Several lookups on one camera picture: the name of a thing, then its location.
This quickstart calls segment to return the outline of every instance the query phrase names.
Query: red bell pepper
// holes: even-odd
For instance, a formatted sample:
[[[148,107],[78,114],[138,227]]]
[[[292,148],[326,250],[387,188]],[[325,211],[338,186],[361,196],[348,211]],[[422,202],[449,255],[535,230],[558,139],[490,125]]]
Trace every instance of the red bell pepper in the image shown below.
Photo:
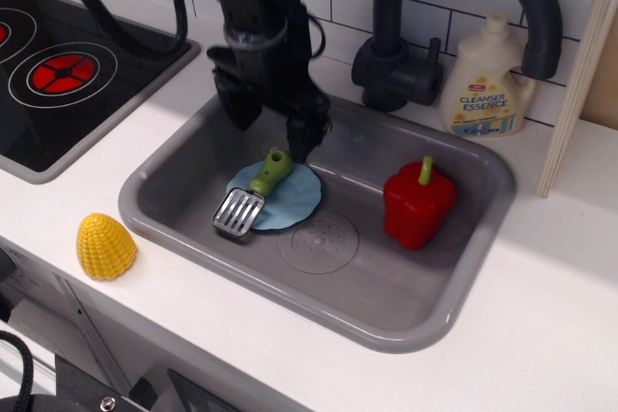
[[[386,233],[404,248],[418,250],[439,231],[453,207],[453,182],[433,168],[433,159],[404,166],[384,185]]]

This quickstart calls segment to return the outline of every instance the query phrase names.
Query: black cord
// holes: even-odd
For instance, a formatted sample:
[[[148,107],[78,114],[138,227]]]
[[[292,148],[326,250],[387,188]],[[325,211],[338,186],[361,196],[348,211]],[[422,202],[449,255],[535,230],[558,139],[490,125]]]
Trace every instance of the black cord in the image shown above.
[[[318,29],[320,30],[320,34],[322,34],[322,40],[320,41],[320,47],[318,47],[318,50],[316,50],[316,52],[313,55],[311,55],[311,59],[313,60],[314,58],[318,58],[320,55],[322,55],[324,52],[324,49],[326,48],[326,33],[324,32],[324,28],[322,27],[322,24],[318,21],[317,18],[315,18],[311,14],[307,14],[307,17],[316,26],[318,26]]]
[[[32,354],[28,346],[13,333],[0,330],[0,340],[3,340],[9,344],[12,344],[17,348],[21,359],[23,360],[23,375],[21,379],[21,387],[19,388],[19,394],[17,400],[13,406],[13,412],[26,412],[28,402],[30,401],[30,394],[32,393],[32,384],[34,382],[34,361]]]
[[[172,46],[168,50],[151,48],[127,33],[100,0],[81,1],[86,5],[103,30],[115,43],[138,57],[149,60],[161,60],[177,54],[184,45],[187,33],[186,7],[184,5],[184,0],[174,0],[174,9],[176,10],[176,36],[174,37]]]

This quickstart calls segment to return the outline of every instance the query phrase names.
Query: green spatula handle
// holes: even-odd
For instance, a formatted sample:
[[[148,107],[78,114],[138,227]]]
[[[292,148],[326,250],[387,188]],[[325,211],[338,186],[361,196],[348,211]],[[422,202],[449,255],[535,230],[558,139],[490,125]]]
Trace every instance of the green spatula handle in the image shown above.
[[[292,159],[283,151],[271,151],[264,161],[260,174],[249,184],[249,191],[266,198],[281,179],[284,179],[294,167]]]

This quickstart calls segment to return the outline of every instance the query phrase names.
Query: green pepper stem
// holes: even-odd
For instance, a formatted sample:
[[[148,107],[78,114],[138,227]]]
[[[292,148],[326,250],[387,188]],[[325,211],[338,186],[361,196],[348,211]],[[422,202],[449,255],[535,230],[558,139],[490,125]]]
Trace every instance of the green pepper stem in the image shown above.
[[[421,175],[418,177],[418,183],[421,185],[429,185],[432,180],[432,165],[434,159],[429,155],[423,158],[423,167],[421,168]]]

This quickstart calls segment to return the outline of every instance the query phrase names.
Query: bottle label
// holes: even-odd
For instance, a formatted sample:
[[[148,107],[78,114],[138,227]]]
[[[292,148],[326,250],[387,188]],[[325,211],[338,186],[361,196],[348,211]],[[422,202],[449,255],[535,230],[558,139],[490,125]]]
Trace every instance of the bottle label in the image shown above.
[[[500,135],[513,129],[517,111],[504,86],[481,73],[468,82],[453,107],[451,128],[460,135]]]

